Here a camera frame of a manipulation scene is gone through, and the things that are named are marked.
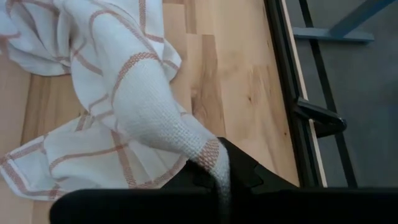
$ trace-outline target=black plastic clip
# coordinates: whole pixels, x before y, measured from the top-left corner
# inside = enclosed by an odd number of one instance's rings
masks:
[[[347,128],[346,120],[341,118],[340,115],[315,106],[301,97],[295,100],[294,111],[303,119],[314,120],[317,138],[341,133]]]

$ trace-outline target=white towel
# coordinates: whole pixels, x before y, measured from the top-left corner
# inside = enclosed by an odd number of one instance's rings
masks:
[[[162,0],[0,0],[0,51],[31,73],[71,73],[87,110],[0,159],[15,194],[156,189],[191,159],[228,198],[226,149],[170,91],[181,59]]]

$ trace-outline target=wood grain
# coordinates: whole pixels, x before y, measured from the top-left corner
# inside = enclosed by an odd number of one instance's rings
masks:
[[[263,1],[164,0],[164,25],[182,58],[171,82],[180,104],[216,135],[298,185]],[[70,76],[33,75],[29,81],[29,74],[4,60],[0,57],[0,103],[6,105],[0,108],[6,118],[0,121],[1,153],[83,112]],[[0,196],[2,223],[48,223],[50,202],[16,197],[4,180]]]

